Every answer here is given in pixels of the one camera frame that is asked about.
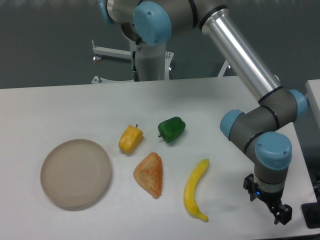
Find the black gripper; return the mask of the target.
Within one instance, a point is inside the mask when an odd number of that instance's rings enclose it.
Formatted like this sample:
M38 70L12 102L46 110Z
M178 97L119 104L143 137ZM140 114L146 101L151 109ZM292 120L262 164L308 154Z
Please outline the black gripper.
M244 178L243 188L247 190L251 202L259 199L267 205L274 216L275 225L279 223L286 225L292 220L292 207L282 204L285 181L277 184L268 184L260 180L255 181L254 174L251 173Z

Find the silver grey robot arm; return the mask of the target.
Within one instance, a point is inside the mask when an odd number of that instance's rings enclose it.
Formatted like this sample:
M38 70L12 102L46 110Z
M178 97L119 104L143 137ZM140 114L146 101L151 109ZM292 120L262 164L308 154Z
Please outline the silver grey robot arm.
M211 38L255 97L258 107L224 115L220 130L254 164L243 182L251 200L264 202L276 224L287 224L292 208L281 198L292 160L292 144L278 129L303 116L308 103L297 90L286 90L260 60L220 0L100 0L107 24L118 23L131 41L133 79L163 80L166 43L173 36L199 28Z

